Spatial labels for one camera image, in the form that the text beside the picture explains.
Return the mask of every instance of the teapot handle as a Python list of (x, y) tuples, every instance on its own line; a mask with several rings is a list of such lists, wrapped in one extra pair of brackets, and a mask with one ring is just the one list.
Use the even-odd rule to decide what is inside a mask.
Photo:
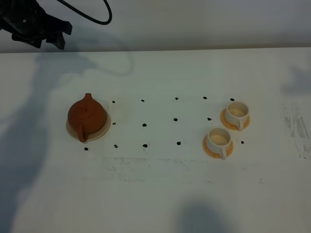
[(83, 124), (82, 123), (80, 123), (77, 132), (78, 132), (80, 142), (86, 142), (87, 137), (88, 137), (88, 133), (83, 132)]

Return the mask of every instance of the white wall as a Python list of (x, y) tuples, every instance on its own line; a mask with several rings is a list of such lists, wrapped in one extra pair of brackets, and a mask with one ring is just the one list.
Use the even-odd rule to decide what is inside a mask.
[[(40, 0), (46, 12), (70, 21), (67, 51), (175, 50), (230, 47), (305, 46), (311, 42), (310, 0), (108, 0), (113, 19), (94, 24), (58, 3)], [(68, 0), (106, 20), (102, 0)], [(40, 50), (0, 31), (0, 52)]]

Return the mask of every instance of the teapot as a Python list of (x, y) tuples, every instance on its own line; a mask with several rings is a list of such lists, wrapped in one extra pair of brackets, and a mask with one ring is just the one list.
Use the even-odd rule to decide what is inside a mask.
[(88, 135), (100, 130), (106, 121), (107, 112), (90, 93), (68, 111), (68, 123), (78, 133), (80, 142), (86, 142)]

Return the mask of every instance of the table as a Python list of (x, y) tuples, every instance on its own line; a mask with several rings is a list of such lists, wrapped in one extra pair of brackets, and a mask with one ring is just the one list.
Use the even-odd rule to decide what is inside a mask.
[[(1, 233), (311, 231), (311, 48), (0, 54), (0, 70)], [(87, 144), (65, 127), (85, 93), (116, 123)], [(251, 123), (216, 160), (202, 140), (231, 98)]]

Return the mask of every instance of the cup handle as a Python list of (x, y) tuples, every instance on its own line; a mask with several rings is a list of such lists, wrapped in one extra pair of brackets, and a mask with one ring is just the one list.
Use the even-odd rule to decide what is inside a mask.
[(88, 137), (88, 133), (83, 132), (83, 124), (79, 125), (77, 132), (78, 132), (80, 142), (86, 142), (87, 137)]
[(241, 131), (244, 128), (244, 123), (239, 119), (238, 130)]
[(226, 159), (227, 151), (225, 150), (225, 148), (222, 148), (222, 152), (220, 153), (220, 156), (221, 156), (222, 159)]

